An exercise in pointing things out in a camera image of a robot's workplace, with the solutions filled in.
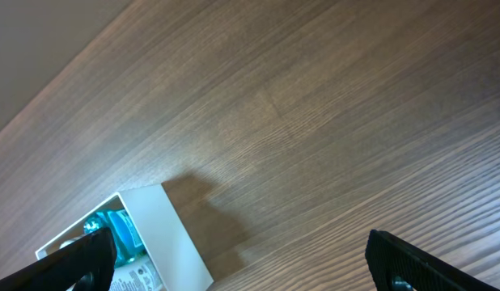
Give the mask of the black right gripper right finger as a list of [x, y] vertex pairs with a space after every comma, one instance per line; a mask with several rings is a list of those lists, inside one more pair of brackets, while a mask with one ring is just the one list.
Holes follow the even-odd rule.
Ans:
[[378, 290], [496, 290], [387, 231], [369, 233], [365, 258]]

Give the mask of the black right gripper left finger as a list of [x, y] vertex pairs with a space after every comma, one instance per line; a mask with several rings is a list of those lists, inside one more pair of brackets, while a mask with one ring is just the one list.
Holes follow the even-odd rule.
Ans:
[[0, 280], [0, 290], [108, 291], [117, 249], [108, 227], [87, 234]]

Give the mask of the white lotion tube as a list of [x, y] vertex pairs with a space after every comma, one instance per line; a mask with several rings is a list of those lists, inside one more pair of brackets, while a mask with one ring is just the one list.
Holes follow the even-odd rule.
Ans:
[[120, 265], [122, 252], [117, 248], [116, 267], [113, 273], [110, 291], [161, 291], [165, 290], [164, 283], [152, 260], [145, 250], [136, 254], [132, 259], [125, 259]]

